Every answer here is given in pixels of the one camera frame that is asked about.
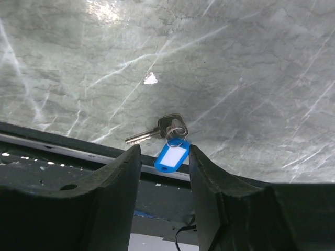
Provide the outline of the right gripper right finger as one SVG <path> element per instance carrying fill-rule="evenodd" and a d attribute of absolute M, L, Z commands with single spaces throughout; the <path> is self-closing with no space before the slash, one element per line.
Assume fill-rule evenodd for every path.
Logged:
<path fill-rule="evenodd" d="M 234 176 L 189 152 L 200 250 L 334 250 L 334 184 Z"/>

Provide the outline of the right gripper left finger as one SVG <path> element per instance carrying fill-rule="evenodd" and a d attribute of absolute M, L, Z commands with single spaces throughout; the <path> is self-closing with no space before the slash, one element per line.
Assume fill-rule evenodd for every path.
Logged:
<path fill-rule="evenodd" d="M 1 186 L 1 250 L 127 250 L 140 174 L 135 145 L 59 190 Z"/>

